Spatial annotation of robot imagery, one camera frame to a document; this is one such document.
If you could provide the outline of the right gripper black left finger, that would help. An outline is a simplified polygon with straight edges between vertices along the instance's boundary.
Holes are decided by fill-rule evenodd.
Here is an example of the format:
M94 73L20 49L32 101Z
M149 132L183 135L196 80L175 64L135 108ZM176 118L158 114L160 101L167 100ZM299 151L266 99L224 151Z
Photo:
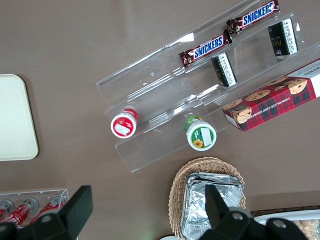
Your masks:
M59 210L47 211L17 231L18 240L75 240L93 212L92 187L81 186Z

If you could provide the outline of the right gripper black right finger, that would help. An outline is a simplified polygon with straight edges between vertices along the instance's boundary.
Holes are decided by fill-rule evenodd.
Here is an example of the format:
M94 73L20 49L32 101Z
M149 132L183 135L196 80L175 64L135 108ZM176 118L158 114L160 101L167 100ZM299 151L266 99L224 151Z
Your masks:
M240 207L228 207L214 185L205 186L205 210L211 229L201 240L265 240L265 227Z

